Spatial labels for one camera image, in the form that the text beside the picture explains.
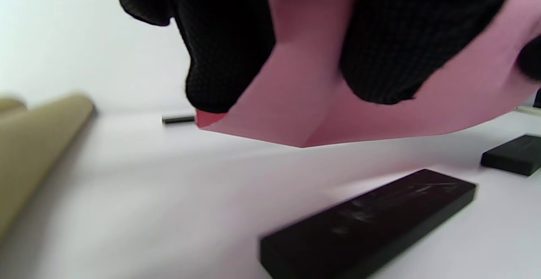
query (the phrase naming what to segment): white wall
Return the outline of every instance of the white wall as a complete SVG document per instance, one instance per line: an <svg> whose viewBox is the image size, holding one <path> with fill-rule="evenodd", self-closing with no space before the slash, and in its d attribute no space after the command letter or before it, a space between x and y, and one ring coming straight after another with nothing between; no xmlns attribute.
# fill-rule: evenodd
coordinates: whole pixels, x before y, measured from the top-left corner
<svg viewBox="0 0 541 279"><path fill-rule="evenodd" d="M0 95L31 106L79 90L106 113L185 111L188 65L174 23L132 19L118 0L0 0Z"/></svg>

